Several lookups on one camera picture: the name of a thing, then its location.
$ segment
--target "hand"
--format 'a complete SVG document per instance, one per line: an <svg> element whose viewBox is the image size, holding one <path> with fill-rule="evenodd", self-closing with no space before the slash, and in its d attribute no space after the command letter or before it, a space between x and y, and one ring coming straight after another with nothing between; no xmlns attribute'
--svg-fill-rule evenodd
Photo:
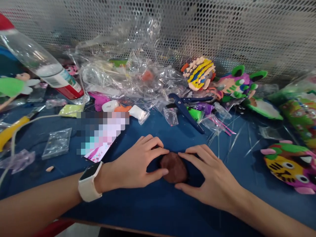
<svg viewBox="0 0 316 237"><path fill-rule="evenodd" d="M191 155L193 153L198 154L201 159ZM200 188L184 183L176 184L175 188L204 204L228 212L232 212L237 203L246 195L247 191L239 185L223 162L207 145L190 147L185 153L179 153L179 156L197 167L205 177L205 182Z"/></svg>
<svg viewBox="0 0 316 237"><path fill-rule="evenodd" d="M98 192L117 188L142 188L168 174L167 169L147 173L149 163L160 155L168 154L158 137L141 137L123 155L113 162L105 163L96 177Z"/></svg>

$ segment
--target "white cable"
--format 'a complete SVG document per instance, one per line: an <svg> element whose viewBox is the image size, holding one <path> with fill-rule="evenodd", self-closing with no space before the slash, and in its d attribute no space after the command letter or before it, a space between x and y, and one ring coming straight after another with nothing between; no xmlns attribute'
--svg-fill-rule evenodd
<svg viewBox="0 0 316 237"><path fill-rule="evenodd" d="M83 81L82 81L82 78L81 76L79 76L79 79L80 79L80 84L81 84L81 88L84 90L84 94L83 96L86 96L86 92L85 92L85 89L84 89L84 86L83 86ZM74 114L76 112L81 112L81 108L78 110L78 111L74 111L74 112L69 112L67 114L63 114L63 116L65 115L69 115L69 114ZM43 118L51 118L51 117L58 117L58 116L61 116L61 115L47 115L47 116L41 116L41 117L38 117L38 118L35 118L35 119L32 119L31 121L28 121L26 124L23 124L22 126L20 126L19 128L17 128L14 132L14 134L12 135L12 138L11 138L11 161L8 165L8 167L4 170L4 172L2 173L1 177L0 177L0 190L1 190L1 185L2 185L2 182L4 180L4 177L6 176L6 174L8 173L9 169L12 167L13 165L13 162L14 162L14 154L15 154L15 137L16 137L16 134L17 132L23 128L25 125L28 125L30 123L33 123L35 122L36 120L39 120L39 119L43 119Z"/></svg>

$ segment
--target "table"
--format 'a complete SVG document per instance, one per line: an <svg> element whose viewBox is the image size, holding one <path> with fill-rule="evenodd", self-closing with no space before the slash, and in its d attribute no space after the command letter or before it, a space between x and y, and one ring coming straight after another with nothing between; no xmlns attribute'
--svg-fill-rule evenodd
<svg viewBox="0 0 316 237"><path fill-rule="evenodd" d="M32 108L17 108L10 112L4 121L14 122L31 110ZM40 115L53 113L53 109L44 109ZM158 136L165 148L174 152L183 152L190 146L207 143L211 135L210 132L199 134L182 116L178 116L178 126L170 127L159 112L151 110L150 113L150 117L142 126L136 119L130 119L129 127L108 161L119 157L140 136L147 134ZM234 146L229 151L236 135L230 138L222 132L210 145L214 153L224 161L243 187L285 214L316 229L316 196L298 194L291 186L276 179L270 174L263 156L258 152L275 141L261 138L256 125L252 123L258 120L251 116L238 117L233 114L233 119L236 119L234 125L229 127L239 133ZM83 137L75 135L79 122L75 118L45 118L34 122L25 132L21 132L16 151L23 148L34 150L37 154L36 161L19 173L7 175L0 190L0 198L83 171L90 162L76 154L76 149L84 140ZM73 128L69 153L42 161L41 154L48 133L69 127ZM291 139L284 131L282 136ZM201 185L204 180L201 173L192 164L185 162L190 175L189 184ZM55 170L45 172L51 165ZM148 171L153 171L156 167L154 160ZM142 189L118 189L105 193L102 198L92 203L81 203L63 217L170 236L235 236L236 232L241 235L260 236L257 231L234 216L198 202L176 190L164 179Z"/></svg>

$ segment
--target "white smartwatch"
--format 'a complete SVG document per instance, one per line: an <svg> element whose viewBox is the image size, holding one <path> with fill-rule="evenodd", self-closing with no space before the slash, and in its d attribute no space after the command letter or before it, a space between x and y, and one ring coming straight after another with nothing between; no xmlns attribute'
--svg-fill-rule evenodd
<svg viewBox="0 0 316 237"><path fill-rule="evenodd" d="M81 198L86 202L94 201L102 197L102 193L98 193L94 186L94 178L98 175L103 162L97 162L88 167L79 179L78 190Z"/></svg>

